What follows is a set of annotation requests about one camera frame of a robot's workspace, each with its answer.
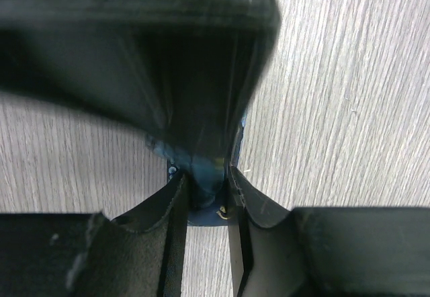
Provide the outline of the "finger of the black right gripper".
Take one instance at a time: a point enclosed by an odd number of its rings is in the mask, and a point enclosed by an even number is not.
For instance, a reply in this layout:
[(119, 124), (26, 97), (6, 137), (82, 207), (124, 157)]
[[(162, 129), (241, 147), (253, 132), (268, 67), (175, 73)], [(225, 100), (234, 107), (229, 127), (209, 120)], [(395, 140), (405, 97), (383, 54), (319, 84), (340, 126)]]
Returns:
[(276, 0), (1, 0), (1, 90), (225, 157), (279, 26)]

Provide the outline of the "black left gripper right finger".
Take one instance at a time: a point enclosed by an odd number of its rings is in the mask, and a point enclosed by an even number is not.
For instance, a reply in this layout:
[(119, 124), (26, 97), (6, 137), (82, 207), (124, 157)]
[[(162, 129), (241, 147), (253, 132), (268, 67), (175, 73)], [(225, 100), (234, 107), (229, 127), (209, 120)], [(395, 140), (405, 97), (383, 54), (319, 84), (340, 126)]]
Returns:
[(228, 171), (235, 296), (428, 296), (426, 208), (286, 210)]

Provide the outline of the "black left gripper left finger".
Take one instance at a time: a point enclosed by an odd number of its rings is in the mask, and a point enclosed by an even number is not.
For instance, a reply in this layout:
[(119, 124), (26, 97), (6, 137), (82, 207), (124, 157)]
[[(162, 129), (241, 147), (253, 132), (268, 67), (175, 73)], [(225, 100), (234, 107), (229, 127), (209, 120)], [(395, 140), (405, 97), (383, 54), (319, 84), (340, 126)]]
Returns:
[(179, 296), (188, 178), (114, 218), (2, 214), (2, 296)]

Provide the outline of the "blue snail pattern tie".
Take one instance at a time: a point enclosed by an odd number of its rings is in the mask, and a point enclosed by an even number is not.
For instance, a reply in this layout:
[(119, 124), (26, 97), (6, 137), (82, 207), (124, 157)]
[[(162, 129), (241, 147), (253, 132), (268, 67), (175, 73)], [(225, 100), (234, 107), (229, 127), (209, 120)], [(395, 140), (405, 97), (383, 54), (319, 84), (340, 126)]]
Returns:
[(190, 226), (224, 226), (226, 224), (226, 162), (238, 164), (247, 111), (243, 110), (232, 144), (220, 144), (216, 129), (203, 124), (193, 131), (180, 126), (169, 134), (166, 115), (161, 110), (146, 109), (136, 118), (146, 132), (148, 146), (156, 155), (168, 160), (167, 176), (181, 170), (191, 176)]

